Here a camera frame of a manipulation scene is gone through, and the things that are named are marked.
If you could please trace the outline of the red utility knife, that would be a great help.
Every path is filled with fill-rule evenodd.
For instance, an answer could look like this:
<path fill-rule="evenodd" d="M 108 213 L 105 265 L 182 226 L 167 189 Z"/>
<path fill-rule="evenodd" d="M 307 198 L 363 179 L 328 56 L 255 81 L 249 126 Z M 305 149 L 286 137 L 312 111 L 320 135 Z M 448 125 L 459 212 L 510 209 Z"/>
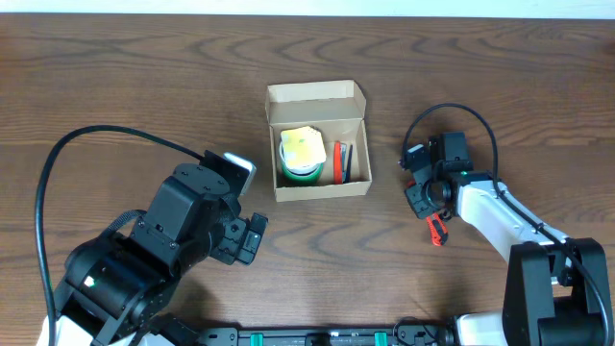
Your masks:
<path fill-rule="evenodd" d="M 440 217 L 441 207 L 432 201 L 427 188 L 410 180 L 405 189 L 405 196 L 416 217 L 427 222 L 431 243 L 434 246 L 443 246 L 448 240 L 448 230 Z"/>

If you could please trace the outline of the green tape roll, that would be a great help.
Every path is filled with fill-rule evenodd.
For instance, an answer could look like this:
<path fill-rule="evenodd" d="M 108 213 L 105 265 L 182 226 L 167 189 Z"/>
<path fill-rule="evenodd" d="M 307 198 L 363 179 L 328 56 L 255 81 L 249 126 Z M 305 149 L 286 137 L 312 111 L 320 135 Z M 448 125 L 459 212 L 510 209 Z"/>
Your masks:
<path fill-rule="evenodd" d="M 316 164 L 308 173 L 294 173 L 285 165 L 282 166 L 283 175 L 295 185 L 314 185 L 319 180 L 323 170 L 323 164 Z"/>

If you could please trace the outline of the white tape roll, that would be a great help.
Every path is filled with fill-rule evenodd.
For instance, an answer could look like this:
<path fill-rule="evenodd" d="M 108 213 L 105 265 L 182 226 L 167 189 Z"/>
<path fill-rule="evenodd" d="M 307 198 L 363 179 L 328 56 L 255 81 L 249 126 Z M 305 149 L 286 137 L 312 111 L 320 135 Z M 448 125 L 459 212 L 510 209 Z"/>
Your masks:
<path fill-rule="evenodd" d="M 283 149 L 283 145 L 282 144 L 279 145 L 279 155 L 280 155 L 280 159 L 282 161 L 282 169 L 285 169 L 291 175 L 307 176 L 307 175 L 312 174 L 313 172 L 317 171 L 322 166 L 321 163 L 316 163 L 316 164 L 312 164 L 312 165 L 301 166 L 299 168 L 288 168 L 287 165 L 286 165 L 284 149 Z"/>

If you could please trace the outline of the red black stapler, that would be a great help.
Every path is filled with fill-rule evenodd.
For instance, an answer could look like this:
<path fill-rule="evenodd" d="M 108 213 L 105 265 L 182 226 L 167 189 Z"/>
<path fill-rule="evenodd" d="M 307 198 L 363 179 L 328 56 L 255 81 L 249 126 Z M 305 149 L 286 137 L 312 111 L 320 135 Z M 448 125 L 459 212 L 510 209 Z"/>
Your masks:
<path fill-rule="evenodd" d="M 333 148 L 333 182 L 347 184 L 351 180 L 354 146 L 337 141 Z"/>

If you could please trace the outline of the yellow sticky note pad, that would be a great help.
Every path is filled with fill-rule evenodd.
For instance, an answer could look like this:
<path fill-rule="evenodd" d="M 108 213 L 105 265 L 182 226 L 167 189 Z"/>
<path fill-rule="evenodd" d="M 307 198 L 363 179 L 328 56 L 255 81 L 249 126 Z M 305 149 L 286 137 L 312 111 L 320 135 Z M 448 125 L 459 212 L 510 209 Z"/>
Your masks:
<path fill-rule="evenodd" d="M 313 166 L 326 161 L 322 134 L 311 126 L 281 131 L 281 143 L 283 160 L 289 169 Z"/>

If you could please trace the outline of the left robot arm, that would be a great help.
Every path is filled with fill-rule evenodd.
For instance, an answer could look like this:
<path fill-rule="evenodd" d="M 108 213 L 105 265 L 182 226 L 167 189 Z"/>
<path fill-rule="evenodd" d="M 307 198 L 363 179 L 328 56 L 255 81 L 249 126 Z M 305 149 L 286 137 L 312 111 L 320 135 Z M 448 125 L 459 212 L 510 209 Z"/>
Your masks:
<path fill-rule="evenodd" d="M 241 217 L 257 169 L 235 154 L 182 163 L 147 210 L 128 210 L 77 246 L 47 302 L 40 345 L 136 345 L 196 264 L 251 264 L 268 220 Z"/>

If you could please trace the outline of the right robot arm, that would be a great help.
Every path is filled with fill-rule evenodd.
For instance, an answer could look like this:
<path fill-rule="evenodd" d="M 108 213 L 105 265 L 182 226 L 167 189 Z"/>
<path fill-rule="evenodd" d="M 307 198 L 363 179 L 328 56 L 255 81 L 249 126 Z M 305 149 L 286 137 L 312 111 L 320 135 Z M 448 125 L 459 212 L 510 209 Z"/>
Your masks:
<path fill-rule="evenodd" d="M 613 315 L 603 247 L 549 226 L 488 171 L 477 171 L 461 132 L 404 148 L 412 174 L 405 195 L 426 220 L 434 245 L 458 217 L 477 229 L 507 263 L 500 310 L 452 319 L 446 345 L 610 345 Z"/>

